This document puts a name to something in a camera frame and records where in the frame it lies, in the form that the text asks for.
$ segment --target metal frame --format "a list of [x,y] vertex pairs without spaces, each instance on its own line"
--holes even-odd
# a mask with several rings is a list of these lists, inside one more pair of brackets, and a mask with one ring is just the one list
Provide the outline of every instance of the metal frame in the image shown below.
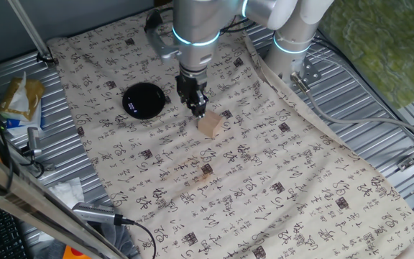
[[[8,173],[9,169],[0,164],[0,186],[6,185]],[[127,258],[23,168],[19,176],[14,174],[9,193],[0,196],[0,208],[90,258]]]
[[29,19],[27,13],[23,9],[23,6],[20,4],[20,1],[19,0],[7,0],[7,1],[11,5],[17,17],[19,17],[19,20],[22,23],[23,27],[26,29],[29,37],[32,38],[34,45],[36,45],[37,50],[40,52],[40,57],[45,60],[52,60],[52,56],[50,54],[49,48],[47,47],[46,43],[42,40],[40,34],[37,32],[32,21]]

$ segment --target metal pole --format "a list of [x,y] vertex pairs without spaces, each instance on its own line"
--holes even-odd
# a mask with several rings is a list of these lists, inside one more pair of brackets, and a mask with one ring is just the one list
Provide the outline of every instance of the metal pole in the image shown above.
[[[9,177],[9,169],[0,163],[0,186],[5,186]],[[127,258],[121,251],[115,248],[108,240],[102,237],[91,226],[83,222],[77,215],[75,215],[69,208],[66,207],[57,197],[53,196],[43,185],[40,184],[33,176],[26,173],[24,168],[20,168],[20,174],[14,174],[12,185],[10,188],[10,200],[15,205],[29,206],[31,212],[39,212],[44,218],[56,223],[62,228],[69,231],[70,238],[76,236],[78,239],[75,242],[67,243],[78,251],[84,251],[84,254],[96,258],[90,250],[85,250],[83,246],[79,245],[81,240],[85,245],[97,249],[101,254],[111,259]],[[4,208],[3,210],[14,212],[12,208]],[[44,228],[46,233],[52,236],[58,236],[58,232],[52,232],[52,228]]]
[[50,51],[47,48],[47,45],[44,43],[40,34],[37,33],[35,26],[33,25],[32,21],[29,19],[27,13],[23,9],[23,6],[20,4],[19,0],[7,0],[11,5],[12,9],[14,10],[15,14],[19,17],[20,22],[22,23],[23,27],[25,27],[26,31],[28,32],[29,37],[32,38],[33,43],[36,45],[37,50],[40,52],[41,58],[46,60],[52,60],[52,56],[50,55]]

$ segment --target black round object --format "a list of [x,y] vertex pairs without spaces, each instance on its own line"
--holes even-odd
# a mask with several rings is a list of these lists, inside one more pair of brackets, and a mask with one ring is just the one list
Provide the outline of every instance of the black round object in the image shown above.
[[165,96],[161,88],[152,83],[137,83],[127,89],[122,106],[137,119],[156,117],[164,108]]

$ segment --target metal grating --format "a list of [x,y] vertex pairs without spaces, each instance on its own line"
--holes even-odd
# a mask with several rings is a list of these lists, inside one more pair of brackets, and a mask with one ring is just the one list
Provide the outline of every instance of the metal grating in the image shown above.
[[[266,56],[272,44],[273,31],[254,27],[247,32],[257,52],[262,57]],[[309,52],[322,58],[308,55],[309,60],[322,75],[321,80],[310,85],[310,88],[314,99],[327,114],[337,119],[393,117],[393,114],[396,114],[336,54],[319,45],[312,45]],[[297,88],[293,90],[309,107],[313,107],[305,94]],[[409,111],[408,114],[401,111],[403,116],[409,123],[414,124],[414,104],[406,110]],[[324,122],[349,147],[381,172],[414,210],[414,166],[403,172],[397,167],[400,161],[414,153],[413,136],[392,124],[334,124],[325,120]]]
[[[261,27],[248,30],[258,53],[265,56],[272,44],[272,31]],[[342,63],[331,51],[313,45],[315,55],[331,57]],[[353,119],[360,117],[391,117],[382,100],[368,89],[360,78],[353,78],[339,65],[309,56],[314,66],[321,72],[321,81],[311,85],[311,91],[321,108],[336,118]],[[40,181],[46,186],[55,185],[79,177],[86,202],[111,205],[109,197],[91,166],[83,145],[73,124],[60,78],[54,68],[36,61],[36,53],[22,56],[0,65],[0,101],[10,80],[27,72],[30,78],[40,80],[46,87],[42,98],[42,116],[45,120],[41,134],[43,154],[40,162],[54,163],[56,171],[46,173]],[[309,106],[309,100],[295,90]],[[332,124],[330,128],[364,159],[375,166],[389,182],[396,187],[402,197],[414,208],[414,167],[400,172],[399,161],[414,152],[414,141],[407,132],[391,124],[368,123],[363,125]],[[27,136],[9,139],[17,146],[27,143]],[[38,242],[39,232],[28,224],[23,224],[27,243],[34,251],[42,246]]]
[[[38,63],[36,54],[31,53],[0,65],[0,102],[12,77],[22,77],[25,71],[28,78],[40,80],[46,88],[42,97],[42,117],[45,124],[43,132],[40,133],[42,155],[37,161],[53,163],[55,172],[46,172],[39,180],[46,187],[50,187],[79,177],[85,202],[111,206],[73,124],[58,73],[55,68],[48,68],[43,62]],[[27,135],[7,135],[7,138],[17,147],[27,144]],[[34,252],[42,248],[43,245],[37,245],[39,231],[36,228],[24,223],[22,229],[28,246]]]

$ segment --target cloth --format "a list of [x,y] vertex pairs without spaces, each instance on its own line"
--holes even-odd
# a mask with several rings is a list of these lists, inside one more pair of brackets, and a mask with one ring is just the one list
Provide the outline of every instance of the cloth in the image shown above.
[[[65,183],[57,183],[56,185],[49,187],[49,191],[70,209],[78,202],[84,202],[84,193],[79,177],[73,178]],[[53,239],[54,237],[51,237],[45,232],[40,232],[40,242],[51,241]]]
[[[175,90],[178,62],[161,64],[144,36],[146,16],[50,48],[103,186],[152,231],[159,258],[395,258],[410,244],[414,213],[400,194],[287,86],[260,78],[244,35],[220,37],[206,95],[223,131],[202,135]],[[167,97],[154,119],[121,107],[143,81]],[[130,231],[151,258],[147,233]]]

